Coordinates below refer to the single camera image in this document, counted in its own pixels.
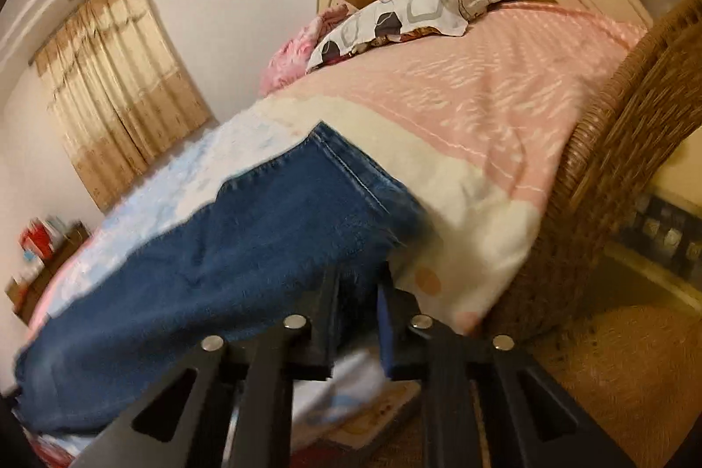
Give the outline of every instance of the wall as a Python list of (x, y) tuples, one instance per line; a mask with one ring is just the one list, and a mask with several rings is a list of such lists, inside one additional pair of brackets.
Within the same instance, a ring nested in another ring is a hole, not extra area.
[[(257, 97), (269, 57), (315, 13), (316, 0), (151, 0), (185, 69), (220, 122)], [(75, 174), (26, 68), (0, 115), (0, 286), (19, 264), (16, 237), (32, 216), (57, 214), (95, 228), (103, 220)], [(0, 293), (0, 389), (24, 336)]]
[[(35, 205), (31, 197), (24, 196), (22, 188), (16, 184), (3, 152), (6, 148), (5, 143), (0, 135), (0, 261), (3, 279), (9, 281), (22, 266), (22, 254), (17, 238), (27, 224)], [(5, 282), (0, 286), (0, 391), (3, 391), (13, 384), (13, 360), (24, 340), (26, 327), (13, 314), (12, 303), (4, 295)]]
[(655, 174), (652, 186), (666, 200), (702, 216), (702, 129), (675, 149)]
[(215, 117), (250, 106), (270, 56), (315, 13), (315, 0), (152, 0)]

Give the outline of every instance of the wicker armrest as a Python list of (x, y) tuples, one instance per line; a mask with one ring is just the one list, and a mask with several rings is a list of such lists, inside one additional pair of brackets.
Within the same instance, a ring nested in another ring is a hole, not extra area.
[(570, 317), (636, 196), (701, 123), (702, 0), (685, 0), (589, 103), (566, 145), (534, 248), (486, 331), (524, 339)]

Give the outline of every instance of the beige curtain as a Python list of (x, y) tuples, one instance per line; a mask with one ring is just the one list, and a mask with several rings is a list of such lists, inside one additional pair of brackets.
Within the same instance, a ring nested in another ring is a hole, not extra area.
[(211, 117), (147, 0), (88, 0), (35, 62), (66, 152), (103, 211)]

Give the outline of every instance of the jeans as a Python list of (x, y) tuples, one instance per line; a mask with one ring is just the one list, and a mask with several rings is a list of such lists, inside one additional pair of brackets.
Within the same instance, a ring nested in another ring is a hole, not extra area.
[(202, 338), (245, 339), (282, 319), (330, 264), (344, 268), (349, 335), (372, 315), (378, 267), (425, 220), (401, 183), (320, 123), (50, 319), (18, 357), (20, 420), (100, 430)]

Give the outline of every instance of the denim seam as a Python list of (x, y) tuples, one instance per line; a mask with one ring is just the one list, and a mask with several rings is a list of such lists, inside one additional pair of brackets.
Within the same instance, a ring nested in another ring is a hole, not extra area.
[(375, 196), (375, 194), (373, 193), (373, 191), (371, 191), (371, 189), (369, 189), (369, 188), (366, 186), (366, 184), (364, 184), (364, 182), (363, 182), (362, 180), (360, 180), (360, 178), (358, 177), (358, 175), (356, 175), (356, 174), (354, 173), (354, 171), (353, 171), (346, 163), (344, 163), (343, 159), (342, 159), (341, 157), (339, 157), (339, 156), (336, 154), (336, 152), (335, 152), (333, 149), (331, 149), (331, 147), (330, 147), (329, 145), (327, 145), (327, 143), (326, 143), (321, 137), (319, 137), (319, 136), (318, 136), (316, 133), (314, 133), (314, 132), (313, 132), (312, 134), (314, 135), (314, 137), (315, 137), (315, 139), (317, 140), (317, 142), (321, 143), (321, 145), (324, 146), (324, 149), (325, 149), (326, 151), (328, 151), (328, 152), (334, 157), (334, 159), (336, 159), (336, 161), (341, 165), (341, 167), (343, 168), (343, 170), (346, 171), (346, 173), (348, 173), (349, 175), (351, 175), (351, 176), (354, 178), (354, 180), (355, 180), (363, 189), (365, 189), (365, 191), (367, 192), (367, 194), (370, 195), (376, 203), (378, 203), (378, 206), (380, 206), (380, 208), (383, 209), (386, 213), (390, 214), (390, 211), (388, 211), (388, 210), (385, 208), (385, 205), (384, 205), (383, 203), (380, 202), (380, 199), (378, 199), (378, 197)]
[[(334, 131), (331, 133), (331, 135), (325, 134), (325, 139), (333, 139), (335, 143), (337, 143), (337, 144), (340, 143), (340, 144), (345, 145), (345, 146), (350, 145), (349, 142), (347, 142), (345, 139), (343, 139), (343, 136), (341, 136), (340, 134), (338, 134), (337, 132), (334, 132)], [(374, 175), (376, 177), (380, 178), (387, 185), (392, 186), (395, 189), (398, 188), (398, 184), (400, 187), (404, 187), (402, 185), (402, 183), (400, 183), (398, 180), (396, 180), (394, 177), (392, 177), (392, 175), (390, 173), (385, 171), (384, 168), (382, 168), (380, 166), (380, 164), (378, 164), (378, 162), (373, 159), (373, 157), (367, 156), (366, 154), (363, 154), (363, 155), (364, 155), (364, 157), (363, 157), (364, 163), (368, 163), (368, 165), (370, 165), (371, 168), (373, 168), (373, 171), (375, 172)]]
[(262, 161), (258, 165), (254, 165), (253, 167), (248, 168), (247, 171), (244, 171), (239, 175), (234, 175), (234, 177), (226, 179), (222, 184), (228, 184), (231, 189), (237, 189), (240, 183), (243, 185), (247, 185), (252, 179), (254, 179), (255, 177), (259, 177), (262, 171), (265, 172), (267, 170), (262, 168), (269, 168), (270, 170), (274, 170), (280, 167), (281, 165), (290, 161), (291, 156), (293, 156), (293, 154), (296, 151), (302, 149), (307, 143), (310, 143), (309, 135), (306, 136), (306, 138), (304, 138), (300, 143), (296, 143), (294, 146), (290, 147), (290, 149), (285, 150), (282, 154)]

